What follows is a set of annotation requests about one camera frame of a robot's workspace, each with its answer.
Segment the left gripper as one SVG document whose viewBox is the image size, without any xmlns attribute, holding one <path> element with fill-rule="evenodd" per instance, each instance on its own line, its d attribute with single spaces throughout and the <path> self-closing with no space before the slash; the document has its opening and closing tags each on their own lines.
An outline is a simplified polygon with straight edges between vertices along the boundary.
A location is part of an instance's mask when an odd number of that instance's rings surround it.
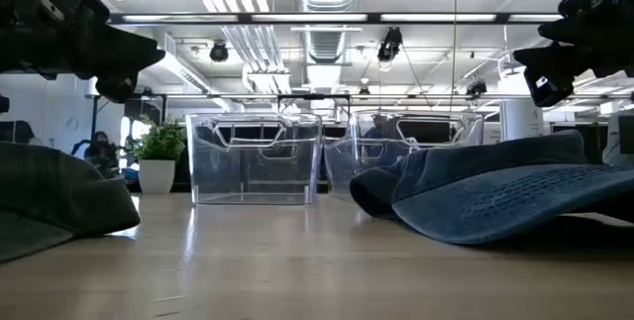
<svg viewBox="0 0 634 320">
<path fill-rule="evenodd" d="M 39 74 L 54 79 L 61 73 L 80 77 L 125 79 L 165 57 L 157 48 L 122 51 L 105 57 L 97 34 L 114 46 L 142 46 L 148 38 L 135 32 L 105 25 L 110 11 L 101 0 L 41 0 L 45 26 L 53 35 Z"/>
</svg>

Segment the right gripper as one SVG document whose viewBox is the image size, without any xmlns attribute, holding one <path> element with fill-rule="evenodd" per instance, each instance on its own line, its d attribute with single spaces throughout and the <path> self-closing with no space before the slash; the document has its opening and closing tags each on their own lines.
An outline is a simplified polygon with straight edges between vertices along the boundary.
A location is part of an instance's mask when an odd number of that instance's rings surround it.
<svg viewBox="0 0 634 320">
<path fill-rule="evenodd" d="M 561 0 L 565 18 L 538 27 L 541 37 L 564 42 L 513 52 L 514 59 L 540 75 L 622 71 L 633 75 L 633 0 Z"/>
</svg>

